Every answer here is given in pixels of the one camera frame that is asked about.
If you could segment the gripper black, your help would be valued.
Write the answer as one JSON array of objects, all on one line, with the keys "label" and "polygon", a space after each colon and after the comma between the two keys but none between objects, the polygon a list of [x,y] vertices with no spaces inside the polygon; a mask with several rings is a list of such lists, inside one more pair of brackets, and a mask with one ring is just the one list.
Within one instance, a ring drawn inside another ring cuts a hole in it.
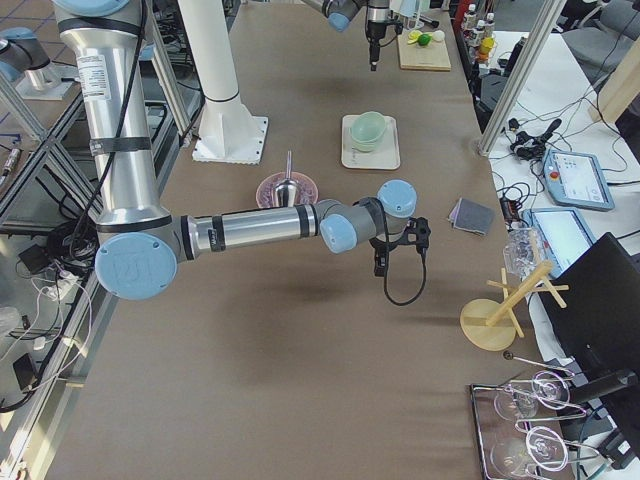
[{"label": "gripper black", "polygon": [[380,60],[380,42],[385,37],[385,22],[368,20],[366,22],[366,38],[369,42],[370,71],[375,71]]},{"label": "gripper black", "polygon": [[374,248],[374,276],[382,276],[388,271],[389,253],[399,246],[414,246],[419,255],[426,255],[429,248],[431,230],[424,217],[410,217],[402,234],[395,240],[378,239],[369,241]]}]

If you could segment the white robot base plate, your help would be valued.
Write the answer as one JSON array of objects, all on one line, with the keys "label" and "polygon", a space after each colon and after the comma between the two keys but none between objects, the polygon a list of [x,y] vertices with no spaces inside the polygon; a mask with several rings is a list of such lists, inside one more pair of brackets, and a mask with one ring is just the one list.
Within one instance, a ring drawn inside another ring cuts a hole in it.
[{"label": "white robot base plate", "polygon": [[192,157],[199,162],[257,165],[262,159],[269,119],[249,116],[239,125],[223,114],[204,116]]}]

